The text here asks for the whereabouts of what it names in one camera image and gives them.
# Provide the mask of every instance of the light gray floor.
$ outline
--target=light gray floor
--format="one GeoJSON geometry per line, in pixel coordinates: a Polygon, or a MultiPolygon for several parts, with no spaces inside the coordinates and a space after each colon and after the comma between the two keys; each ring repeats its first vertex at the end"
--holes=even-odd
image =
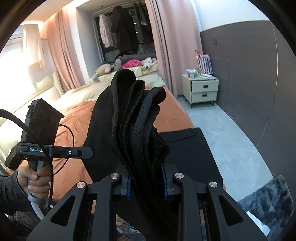
{"type": "Polygon", "coordinates": [[[273,177],[249,138],[216,104],[190,104],[179,97],[195,127],[200,127],[212,151],[227,192],[236,201],[273,177]]]}

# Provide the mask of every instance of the white pillow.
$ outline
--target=white pillow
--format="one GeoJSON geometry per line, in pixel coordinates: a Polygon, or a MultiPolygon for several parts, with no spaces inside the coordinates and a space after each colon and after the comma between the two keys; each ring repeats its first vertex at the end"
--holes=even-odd
{"type": "Polygon", "coordinates": [[[99,95],[111,84],[111,82],[99,82],[84,85],[74,90],[67,91],[52,106],[61,113],[65,113],[68,107],[84,101],[97,100],[99,95]]]}

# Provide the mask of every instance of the wall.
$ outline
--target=wall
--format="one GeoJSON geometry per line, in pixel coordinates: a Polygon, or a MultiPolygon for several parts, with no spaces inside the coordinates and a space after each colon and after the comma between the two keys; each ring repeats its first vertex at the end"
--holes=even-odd
{"type": "Polygon", "coordinates": [[[77,25],[77,16],[76,16],[76,7],[67,5],[67,14],[69,20],[70,31],[72,35],[72,40],[78,59],[78,63],[82,72],[83,79],[85,83],[89,82],[89,75],[87,72],[86,64],[83,57],[82,47],[79,38],[78,25],[77,25]]]}
{"type": "Polygon", "coordinates": [[[93,20],[89,13],[79,8],[76,9],[76,17],[84,62],[88,76],[92,77],[95,70],[102,64],[96,44],[93,20]]]}
{"type": "Polygon", "coordinates": [[[231,23],[269,20],[248,0],[193,1],[200,21],[200,32],[231,23]]]}
{"type": "Polygon", "coordinates": [[[296,57],[270,21],[257,21],[254,11],[245,16],[252,18],[230,23],[231,17],[214,22],[199,15],[204,28],[218,25],[200,33],[219,78],[217,104],[257,147],[272,175],[285,177],[296,199],[296,57]]]}
{"type": "Polygon", "coordinates": [[[77,8],[85,2],[87,0],[72,1],[67,5],[67,13],[78,63],[85,83],[89,84],[89,78],[102,62],[94,37],[93,24],[89,18],[90,15],[77,8]]]}

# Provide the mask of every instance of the nightstand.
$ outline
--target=nightstand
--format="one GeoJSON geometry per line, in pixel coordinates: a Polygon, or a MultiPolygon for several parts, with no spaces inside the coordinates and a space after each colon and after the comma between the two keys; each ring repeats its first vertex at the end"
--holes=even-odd
{"type": "Polygon", "coordinates": [[[189,78],[182,75],[183,95],[192,104],[200,102],[212,102],[217,100],[219,80],[216,77],[189,78]]]}

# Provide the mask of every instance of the stuffed animal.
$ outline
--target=stuffed animal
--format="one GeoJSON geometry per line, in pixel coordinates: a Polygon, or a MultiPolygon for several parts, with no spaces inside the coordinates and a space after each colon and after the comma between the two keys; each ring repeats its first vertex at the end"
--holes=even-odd
{"type": "Polygon", "coordinates": [[[99,82],[98,77],[104,74],[108,74],[111,71],[110,64],[102,64],[99,68],[96,69],[94,75],[91,78],[91,82],[99,82]]]}
{"type": "Polygon", "coordinates": [[[114,71],[120,70],[121,69],[121,64],[122,64],[121,60],[117,58],[115,60],[115,63],[114,63],[114,71]]]}

